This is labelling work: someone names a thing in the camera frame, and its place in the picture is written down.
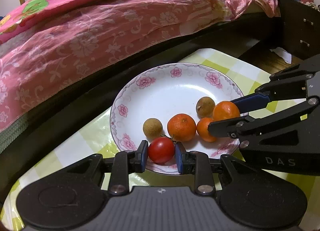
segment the tablecloth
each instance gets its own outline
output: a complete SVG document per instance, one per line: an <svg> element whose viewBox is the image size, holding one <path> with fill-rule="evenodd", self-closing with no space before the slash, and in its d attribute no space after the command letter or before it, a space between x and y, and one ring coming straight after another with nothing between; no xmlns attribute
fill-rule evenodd
<svg viewBox="0 0 320 231"><path fill-rule="evenodd" d="M200 49L192 53L181 62L198 63L226 74L242 90L244 95L253 93L263 83L269 81L267 72L238 60L214 49ZM271 115L275 112L291 107L302 100L271 102L262 110L250 113L255 118ZM93 153L101 153L104 158L113 157L118 151L114 143L109 126L110 108L85 125L70 138L65 140L54 151L26 172L12 187L0 214L0 220L11 230L20 230L23 222L16 209L15 200L19 191L26 185L43 178L63 167L66 167ZM304 230L320 228L320 177L303 176L272 172L299 186L308 198L308 209L300 224ZM108 188L110 174L106 173L102 189ZM142 174L129 175L130 188L133 185L152 186L193 186L193 176L167 176L146 171Z"/></svg>

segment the red tomato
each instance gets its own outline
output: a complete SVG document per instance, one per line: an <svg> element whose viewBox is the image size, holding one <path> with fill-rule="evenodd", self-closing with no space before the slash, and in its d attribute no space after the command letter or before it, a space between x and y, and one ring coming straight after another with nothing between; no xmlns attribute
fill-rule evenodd
<svg viewBox="0 0 320 231"><path fill-rule="evenodd" d="M157 164L170 161L174 156L174 151L172 140L165 136L154 139L148 147L149 158Z"/></svg>
<svg viewBox="0 0 320 231"><path fill-rule="evenodd" d="M240 116L238 107L231 101L221 101L213 109L213 120L225 120L230 118L237 118Z"/></svg>

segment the pink flower pattern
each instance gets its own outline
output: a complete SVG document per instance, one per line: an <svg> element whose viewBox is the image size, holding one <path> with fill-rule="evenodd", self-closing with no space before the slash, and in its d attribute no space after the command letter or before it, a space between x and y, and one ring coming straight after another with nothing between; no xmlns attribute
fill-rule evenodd
<svg viewBox="0 0 320 231"><path fill-rule="evenodd" d="M172 78L175 78L175 77L178 78L182 75L182 70L179 69L178 67L175 67L174 69L171 70L170 74Z"/></svg>
<svg viewBox="0 0 320 231"><path fill-rule="evenodd" d="M207 77L205 80L213 86L216 86L218 89L222 89L222 84L219 79L219 74L216 72L207 72Z"/></svg>
<svg viewBox="0 0 320 231"><path fill-rule="evenodd" d="M177 169L178 169L178 166L177 166L176 164L169 165L168 167L169 167L169 168L172 168L172 169L175 169L175 170L177 170Z"/></svg>
<svg viewBox="0 0 320 231"><path fill-rule="evenodd" d="M126 148L127 150L136 150L136 146L134 142L130 139L130 136L127 134L123 135L122 140L120 140L120 144L122 147Z"/></svg>
<svg viewBox="0 0 320 231"><path fill-rule="evenodd" d="M140 78L137 79L136 84L139 86L139 89L144 89L146 87L149 87L155 81L155 78L150 78L146 75L141 75Z"/></svg>
<svg viewBox="0 0 320 231"><path fill-rule="evenodd" d="M237 148L238 140L237 139L227 139L224 144L222 144L218 150L216 150L213 154L210 155L210 158L214 158L219 154L229 154L234 148Z"/></svg>
<svg viewBox="0 0 320 231"><path fill-rule="evenodd" d="M5 123L7 118L8 118L8 116L6 115L6 113L4 111L2 111L0 113L0 122L4 122Z"/></svg>
<svg viewBox="0 0 320 231"><path fill-rule="evenodd" d="M124 118L127 117L128 115L128 108L124 105L124 104L121 104L120 106L118 106L118 110L119 110L119 114L121 116L123 116Z"/></svg>

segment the table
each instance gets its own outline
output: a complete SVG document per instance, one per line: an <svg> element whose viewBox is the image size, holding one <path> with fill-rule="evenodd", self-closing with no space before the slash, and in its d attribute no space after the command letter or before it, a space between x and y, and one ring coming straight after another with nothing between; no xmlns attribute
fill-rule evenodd
<svg viewBox="0 0 320 231"><path fill-rule="evenodd" d="M253 65L214 49L197 50L181 60L181 62L198 63L217 69L230 77L239 86L244 95L253 93L258 86L268 82L270 76L267 72ZM303 100L271 102L265 109L253 111L250 115L255 118L265 117L291 107L301 101ZM113 157L118 152L110 132L110 109L111 108L107 109L70 138L65 140L13 185L0 214L0 220L9 229L20 230L23 227L23 223L15 206L15 200L19 191L26 185L93 153L100 153L104 158L107 158ZM236 151L234 155L238 157L241 156L239 151ZM320 196L318 195L320 190L320 177L280 172L272 173L296 184L306 194L308 198L308 209L300 227L304 230L320 228ZM108 188L109 179L110 174L106 173L102 189ZM133 185L190 186L192 188L193 176L167 176L146 171L141 174L130 174L129 182L130 188ZM221 189L219 183L216 183L216 188Z"/></svg>

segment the tangerine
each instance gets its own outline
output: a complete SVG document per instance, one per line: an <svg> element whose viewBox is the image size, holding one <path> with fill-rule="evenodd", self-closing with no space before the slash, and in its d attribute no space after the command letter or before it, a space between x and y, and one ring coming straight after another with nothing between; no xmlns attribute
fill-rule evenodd
<svg viewBox="0 0 320 231"><path fill-rule="evenodd" d="M213 109L213 120L220 121L240 116L238 107L231 101L221 101Z"/></svg>
<svg viewBox="0 0 320 231"><path fill-rule="evenodd" d="M197 124L197 132L199 134L199 136L207 141L207 142L214 142L216 141L216 137L212 136L209 134L208 131L208 125L213 122L214 120L212 118L202 118L198 124Z"/></svg>
<svg viewBox="0 0 320 231"><path fill-rule="evenodd" d="M186 142L195 136L196 123L191 116L178 114L169 120L167 129L174 141Z"/></svg>

